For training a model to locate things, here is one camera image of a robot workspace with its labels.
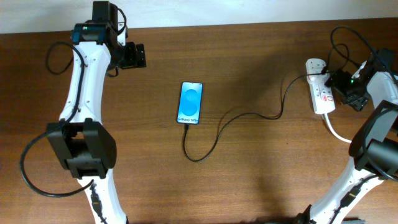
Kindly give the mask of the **blue screen Galaxy smartphone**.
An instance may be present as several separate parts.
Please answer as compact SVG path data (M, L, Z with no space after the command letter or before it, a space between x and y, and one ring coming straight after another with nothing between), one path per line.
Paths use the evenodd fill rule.
M183 82L178 105L177 122L198 124L200 120L203 84Z

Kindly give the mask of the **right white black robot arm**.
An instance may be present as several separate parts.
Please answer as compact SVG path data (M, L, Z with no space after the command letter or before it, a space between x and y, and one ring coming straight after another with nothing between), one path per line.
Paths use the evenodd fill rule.
M351 75L342 70L329 72L324 60L311 58L305 66L316 114L335 109L332 90L343 102L359 111L372 100L374 111L349 140L349 161L332 188L294 223L343 223L345 217L373 188L397 178L397 141L387 137L397 132L397 73L392 72L395 52L379 49Z

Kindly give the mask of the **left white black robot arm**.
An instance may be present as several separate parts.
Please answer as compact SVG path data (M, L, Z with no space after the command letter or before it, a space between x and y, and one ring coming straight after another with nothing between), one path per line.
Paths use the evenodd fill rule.
M47 139L61 166L86 193L95 223L127 223L114 184L116 141L101 119L104 80L118 72L146 67L143 44L126 42L127 20L109 1L93 3L92 18L71 33L72 79L57 123L49 123Z

